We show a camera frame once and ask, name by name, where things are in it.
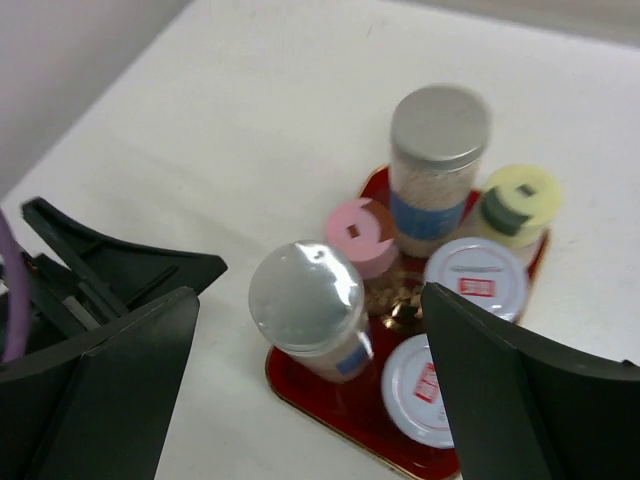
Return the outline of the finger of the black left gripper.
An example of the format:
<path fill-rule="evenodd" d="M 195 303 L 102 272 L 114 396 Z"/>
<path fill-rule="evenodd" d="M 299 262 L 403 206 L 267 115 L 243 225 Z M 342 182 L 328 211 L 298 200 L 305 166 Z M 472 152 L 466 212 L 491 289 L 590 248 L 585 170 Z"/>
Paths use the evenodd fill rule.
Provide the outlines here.
<path fill-rule="evenodd" d="M 25 222 L 59 257 L 28 260 L 53 295 L 105 324 L 171 291 L 201 294 L 228 269 L 222 257 L 135 244 L 93 230 L 41 197 L 21 205 Z"/>

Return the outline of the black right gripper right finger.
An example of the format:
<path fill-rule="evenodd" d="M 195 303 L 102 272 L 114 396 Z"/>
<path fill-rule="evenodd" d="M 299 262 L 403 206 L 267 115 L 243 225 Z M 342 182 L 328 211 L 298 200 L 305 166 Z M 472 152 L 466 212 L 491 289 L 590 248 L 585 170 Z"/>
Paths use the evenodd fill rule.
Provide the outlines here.
<path fill-rule="evenodd" d="M 638 478 L 638 365 L 543 337 L 438 283 L 421 304 L 464 478 Z"/>

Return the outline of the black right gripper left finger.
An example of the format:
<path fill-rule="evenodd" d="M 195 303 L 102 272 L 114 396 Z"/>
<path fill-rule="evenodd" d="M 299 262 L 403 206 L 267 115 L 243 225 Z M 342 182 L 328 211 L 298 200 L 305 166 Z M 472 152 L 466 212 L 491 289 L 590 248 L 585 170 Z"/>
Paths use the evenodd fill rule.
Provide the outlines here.
<path fill-rule="evenodd" d="M 2 365 L 2 478 L 154 478 L 198 311 L 178 288 Z"/>

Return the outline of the red-white lid sauce jar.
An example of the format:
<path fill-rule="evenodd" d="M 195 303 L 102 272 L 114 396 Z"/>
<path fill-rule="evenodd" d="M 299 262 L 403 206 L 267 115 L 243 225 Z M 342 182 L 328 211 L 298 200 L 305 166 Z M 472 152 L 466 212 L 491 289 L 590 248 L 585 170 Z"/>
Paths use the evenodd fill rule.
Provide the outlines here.
<path fill-rule="evenodd" d="M 529 295 L 521 261 L 511 250 L 480 237 L 459 238 L 437 249 L 426 263 L 424 280 L 511 323 L 519 319 Z"/>

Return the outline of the yellow cap spice bottle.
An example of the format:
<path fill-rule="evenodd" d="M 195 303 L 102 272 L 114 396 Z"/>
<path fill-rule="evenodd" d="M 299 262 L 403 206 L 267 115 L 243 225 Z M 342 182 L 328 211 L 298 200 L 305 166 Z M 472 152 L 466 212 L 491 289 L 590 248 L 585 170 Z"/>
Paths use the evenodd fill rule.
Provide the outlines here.
<path fill-rule="evenodd" d="M 528 266 L 562 200 L 560 182 L 543 168 L 507 165 L 494 172 L 482 188 L 473 215 L 474 232 L 510 249 Z"/>

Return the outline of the pink cap spice bottle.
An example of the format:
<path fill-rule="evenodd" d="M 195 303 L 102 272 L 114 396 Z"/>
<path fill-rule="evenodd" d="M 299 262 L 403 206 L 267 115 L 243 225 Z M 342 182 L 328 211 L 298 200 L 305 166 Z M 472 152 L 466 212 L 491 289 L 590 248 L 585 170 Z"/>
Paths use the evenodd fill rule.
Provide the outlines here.
<path fill-rule="evenodd" d="M 349 259 L 363 280 L 382 276 L 398 256 L 389 209 L 368 197 L 336 207 L 329 215 L 325 236 Z"/>

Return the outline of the tall jar blue label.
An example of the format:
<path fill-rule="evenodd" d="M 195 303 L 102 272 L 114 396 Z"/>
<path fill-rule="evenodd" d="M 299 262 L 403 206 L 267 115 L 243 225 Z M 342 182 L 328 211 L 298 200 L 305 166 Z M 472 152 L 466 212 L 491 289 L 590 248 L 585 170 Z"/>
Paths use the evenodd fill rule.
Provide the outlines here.
<path fill-rule="evenodd" d="M 422 87 L 396 106 L 390 128 L 389 207 L 405 254 L 426 258 L 452 237 L 490 129 L 486 103 L 461 86 Z"/>

